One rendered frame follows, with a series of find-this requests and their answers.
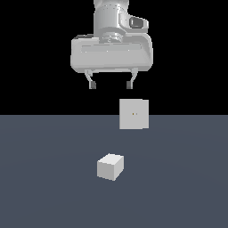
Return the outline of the white cube charger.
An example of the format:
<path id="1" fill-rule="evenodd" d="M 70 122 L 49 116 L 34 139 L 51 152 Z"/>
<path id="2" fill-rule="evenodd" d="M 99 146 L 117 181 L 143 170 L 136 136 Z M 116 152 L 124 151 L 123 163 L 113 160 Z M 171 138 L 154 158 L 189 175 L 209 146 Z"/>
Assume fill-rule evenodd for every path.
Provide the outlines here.
<path id="1" fill-rule="evenodd" d="M 116 154 L 107 154 L 97 161 L 97 176 L 115 181 L 124 170 L 124 157 Z"/>

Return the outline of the floating white square target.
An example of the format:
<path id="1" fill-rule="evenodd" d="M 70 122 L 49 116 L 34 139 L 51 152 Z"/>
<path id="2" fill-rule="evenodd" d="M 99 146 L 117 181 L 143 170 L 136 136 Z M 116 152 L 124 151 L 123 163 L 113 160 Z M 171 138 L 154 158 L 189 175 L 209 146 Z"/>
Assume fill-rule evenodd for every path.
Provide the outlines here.
<path id="1" fill-rule="evenodd" d="M 149 127 L 149 101 L 143 99 L 119 100 L 119 128 L 145 129 Z"/>

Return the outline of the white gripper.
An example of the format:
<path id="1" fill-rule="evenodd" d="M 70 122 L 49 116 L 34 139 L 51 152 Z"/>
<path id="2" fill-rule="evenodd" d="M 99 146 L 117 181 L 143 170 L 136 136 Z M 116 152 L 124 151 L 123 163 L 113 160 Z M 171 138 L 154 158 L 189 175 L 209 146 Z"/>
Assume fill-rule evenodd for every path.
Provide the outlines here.
<path id="1" fill-rule="evenodd" d="M 126 89 L 133 89 L 138 71 L 148 71 L 153 63 L 151 37 L 148 34 L 125 34 L 122 43 L 99 43 L 98 37 L 73 39 L 71 41 L 70 66 L 84 73 L 89 88 L 95 89 L 93 72 L 131 71 Z"/>

